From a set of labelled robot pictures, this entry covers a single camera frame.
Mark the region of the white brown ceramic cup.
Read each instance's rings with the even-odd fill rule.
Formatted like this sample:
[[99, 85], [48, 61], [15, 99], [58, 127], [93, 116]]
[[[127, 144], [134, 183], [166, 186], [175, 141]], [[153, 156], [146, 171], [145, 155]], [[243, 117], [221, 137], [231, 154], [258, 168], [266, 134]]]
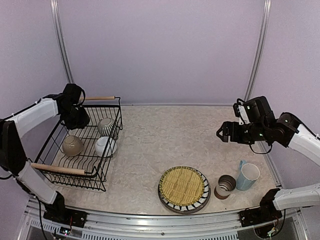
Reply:
[[235, 191], [236, 186], [236, 180], [231, 175], [222, 175], [214, 188], [214, 195], [220, 200], [225, 200]]

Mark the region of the white ceramic bowl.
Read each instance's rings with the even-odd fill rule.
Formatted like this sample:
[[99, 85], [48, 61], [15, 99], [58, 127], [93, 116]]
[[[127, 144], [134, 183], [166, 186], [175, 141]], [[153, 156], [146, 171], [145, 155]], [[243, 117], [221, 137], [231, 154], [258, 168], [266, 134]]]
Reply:
[[102, 136], [95, 142], [95, 153], [98, 157], [111, 157], [117, 151], [116, 141], [109, 136]]

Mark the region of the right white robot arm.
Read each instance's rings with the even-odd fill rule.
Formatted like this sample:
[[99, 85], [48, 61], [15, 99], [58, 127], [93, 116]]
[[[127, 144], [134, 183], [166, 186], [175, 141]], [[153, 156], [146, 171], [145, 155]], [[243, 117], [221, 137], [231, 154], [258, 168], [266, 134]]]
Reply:
[[[266, 142], [269, 146], [277, 142], [285, 148], [290, 148], [320, 164], [320, 137], [294, 114], [284, 112], [279, 118], [273, 115], [262, 115], [240, 124], [235, 121], [225, 121], [216, 131], [216, 136], [222, 142], [235, 142], [251, 145], [255, 142]], [[274, 188], [260, 201], [261, 207], [256, 210], [256, 218], [266, 222], [276, 211], [290, 208], [312, 207], [320, 204], [320, 184], [280, 189]]]

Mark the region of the yellow woven bamboo mat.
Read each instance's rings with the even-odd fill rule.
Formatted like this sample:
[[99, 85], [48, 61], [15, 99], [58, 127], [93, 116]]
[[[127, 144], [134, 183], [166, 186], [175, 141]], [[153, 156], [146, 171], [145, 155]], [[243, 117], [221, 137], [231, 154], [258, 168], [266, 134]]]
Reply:
[[189, 166], [175, 166], [163, 173], [158, 189], [160, 195], [174, 206], [187, 207], [195, 204], [205, 193], [205, 180]]

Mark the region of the beige ceramic cup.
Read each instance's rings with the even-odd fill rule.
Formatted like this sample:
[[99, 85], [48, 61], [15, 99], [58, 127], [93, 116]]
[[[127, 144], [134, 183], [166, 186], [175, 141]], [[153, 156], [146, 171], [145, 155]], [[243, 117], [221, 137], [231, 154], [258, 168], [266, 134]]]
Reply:
[[84, 144], [79, 137], [68, 135], [63, 140], [62, 149], [67, 157], [74, 157], [82, 152]]

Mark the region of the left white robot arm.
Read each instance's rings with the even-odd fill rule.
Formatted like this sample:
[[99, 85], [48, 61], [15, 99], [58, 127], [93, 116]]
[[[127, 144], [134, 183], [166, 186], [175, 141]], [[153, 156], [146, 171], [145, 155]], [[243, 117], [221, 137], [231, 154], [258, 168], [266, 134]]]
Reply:
[[90, 122], [79, 97], [70, 94], [49, 94], [32, 106], [0, 121], [0, 166], [13, 175], [28, 194], [35, 195], [47, 213], [63, 223], [70, 218], [65, 199], [50, 187], [31, 167], [21, 138], [46, 120], [59, 116], [69, 130], [83, 129]]

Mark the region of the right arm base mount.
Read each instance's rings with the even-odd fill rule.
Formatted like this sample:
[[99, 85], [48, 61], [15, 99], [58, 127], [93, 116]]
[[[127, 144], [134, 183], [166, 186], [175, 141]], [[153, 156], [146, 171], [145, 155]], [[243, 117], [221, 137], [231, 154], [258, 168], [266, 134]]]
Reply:
[[240, 223], [242, 227], [249, 227], [279, 220], [283, 214], [279, 210], [269, 210], [267, 208], [246, 208], [239, 212]]

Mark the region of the light blue faceted cup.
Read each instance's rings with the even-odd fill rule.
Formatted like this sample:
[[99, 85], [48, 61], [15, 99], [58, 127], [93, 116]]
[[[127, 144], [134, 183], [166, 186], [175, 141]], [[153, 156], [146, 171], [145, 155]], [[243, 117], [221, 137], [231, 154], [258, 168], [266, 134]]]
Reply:
[[241, 160], [238, 166], [239, 175], [236, 180], [236, 188], [239, 191], [247, 191], [259, 179], [261, 172], [259, 168], [253, 164]]

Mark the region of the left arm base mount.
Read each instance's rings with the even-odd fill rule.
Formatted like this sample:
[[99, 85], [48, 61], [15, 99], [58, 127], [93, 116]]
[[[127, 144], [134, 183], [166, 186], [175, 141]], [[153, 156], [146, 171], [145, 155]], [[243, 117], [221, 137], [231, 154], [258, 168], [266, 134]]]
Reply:
[[87, 212], [71, 208], [67, 208], [64, 214], [45, 211], [43, 215], [46, 220], [78, 228], [84, 228], [87, 216]]

